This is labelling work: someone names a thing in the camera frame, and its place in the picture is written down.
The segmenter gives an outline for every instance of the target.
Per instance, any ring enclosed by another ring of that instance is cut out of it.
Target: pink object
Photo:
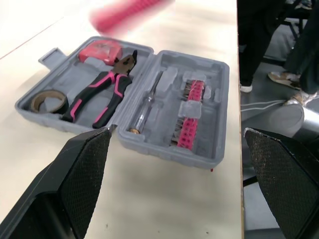
[[[73,121],[75,121],[75,112],[79,108],[81,103],[82,103],[82,100],[78,100],[77,103],[74,105],[73,109],[70,112],[70,115],[72,116]]]
[[[192,150],[195,141],[198,119],[185,118],[177,146]]]
[[[106,107],[100,114],[99,116],[97,116],[97,118],[95,119],[94,123],[96,123],[97,121],[100,120],[100,118],[102,117],[102,115],[108,110],[108,107]]]
[[[95,11],[91,16],[91,23],[100,34],[112,32],[123,21],[129,21],[130,18],[143,13],[150,8],[154,8],[161,3],[170,0],[130,0],[124,4],[105,7]]]
[[[88,57],[97,58],[108,66],[113,66],[115,60],[122,58],[122,47],[116,41],[94,41],[80,51],[79,60],[84,63]]]
[[[111,78],[112,84],[114,84],[115,82],[115,76],[114,73],[112,71],[110,71],[105,77],[103,77],[99,82],[93,84],[93,85],[89,85],[88,87],[90,88],[96,88],[99,87],[101,84],[103,84],[105,81],[107,81],[109,78]]]
[[[193,81],[191,84],[190,92],[188,95],[188,101],[201,101],[201,96],[203,95],[204,82],[203,81]]]

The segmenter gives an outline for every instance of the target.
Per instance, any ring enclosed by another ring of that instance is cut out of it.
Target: tool case
[[[31,112],[30,102],[38,92],[57,90],[72,103],[100,72],[110,71],[112,66],[98,59],[89,57],[84,63],[78,59],[82,49],[101,39],[113,40],[91,37],[69,56],[55,48],[41,57],[39,62],[50,72],[16,102],[16,110],[29,121],[60,131],[80,134],[92,130],[92,123],[110,101],[114,86],[103,90],[86,104],[75,123],[60,120],[60,114]],[[126,88],[123,101],[105,127],[111,130],[116,128],[119,141],[125,148],[187,166],[214,168],[222,161],[225,151],[229,67],[223,62],[173,51],[164,50],[154,55],[150,47],[116,41],[123,48],[123,56],[137,50],[138,58],[130,72],[133,82]],[[163,74],[143,132],[134,134],[129,131],[132,120],[160,71]],[[183,100],[187,81],[204,82],[200,102]],[[52,107],[56,104],[54,100],[46,99],[41,108]],[[183,117],[198,122],[191,150],[171,144],[176,123]]]

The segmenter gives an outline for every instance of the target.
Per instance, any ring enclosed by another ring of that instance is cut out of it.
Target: table
[[[88,239],[243,238],[236,0],[202,2],[177,0],[121,39],[230,66],[225,158],[211,173],[125,149],[114,134]],[[89,3],[0,60],[0,221],[74,136],[24,120],[13,105],[48,73],[42,55],[97,35],[87,14],[101,1]]]

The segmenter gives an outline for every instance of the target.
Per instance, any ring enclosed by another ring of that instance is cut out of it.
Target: pink and black pliers
[[[81,110],[90,99],[112,84],[115,84],[111,101],[97,116],[92,125],[93,128],[105,126],[114,114],[116,107],[121,103],[126,87],[132,83],[129,73],[137,63],[137,54],[138,52],[135,50],[132,55],[117,60],[111,71],[101,72],[89,86],[75,97],[73,103],[61,119],[75,122]]]

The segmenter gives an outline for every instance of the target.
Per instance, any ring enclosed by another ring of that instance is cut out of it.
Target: floor
[[[291,31],[288,26],[280,26],[275,32],[272,42],[267,50],[266,55],[272,56],[277,59],[284,60],[289,53],[289,50],[293,47],[294,40],[291,34]],[[268,79],[267,74],[271,71],[284,71],[282,67],[262,63],[254,78],[253,82],[253,91],[249,94],[242,93],[241,95],[241,104],[251,104],[256,102],[269,102],[275,100],[286,100],[292,96],[296,91],[279,85],[272,82]],[[249,108],[263,108],[270,105],[252,105],[252,106],[242,106],[243,109]],[[282,104],[276,104],[267,108],[266,110],[273,110],[279,108]],[[311,102],[309,108],[319,112],[319,99]],[[251,110],[242,112],[242,130],[247,126],[245,123],[246,120],[251,119],[258,114],[263,113],[265,110]],[[247,158],[247,152],[243,149],[243,164],[244,164],[244,179],[254,176],[254,170],[250,168],[250,160]],[[249,239],[260,239],[260,235],[254,236],[253,230],[260,229],[274,229],[280,230],[279,226],[273,217],[265,199],[262,195],[258,184],[253,184],[244,188],[244,205],[245,205],[245,238]],[[268,235],[265,238],[282,238],[281,236],[275,237]]]

